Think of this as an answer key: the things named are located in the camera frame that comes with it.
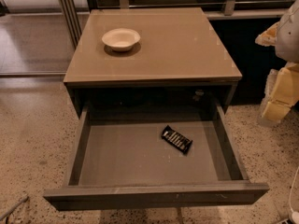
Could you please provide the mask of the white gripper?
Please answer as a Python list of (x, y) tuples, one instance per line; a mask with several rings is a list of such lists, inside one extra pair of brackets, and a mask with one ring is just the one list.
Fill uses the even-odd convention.
[[(255, 43), (275, 46), (278, 23), (259, 34)], [(271, 69), (266, 79), (264, 98), (262, 99), (258, 123), (265, 127), (280, 124), (291, 108), (299, 101), (299, 64), (286, 63), (279, 71)]]

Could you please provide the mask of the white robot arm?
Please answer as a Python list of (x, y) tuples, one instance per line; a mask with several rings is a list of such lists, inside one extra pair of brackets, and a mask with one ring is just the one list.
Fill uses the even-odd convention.
[(279, 71), (267, 76), (258, 122), (265, 127), (278, 125), (299, 101), (299, 0), (280, 21), (258, 35), (255, 43), (273, 46), (276, 56), (286, 61)]

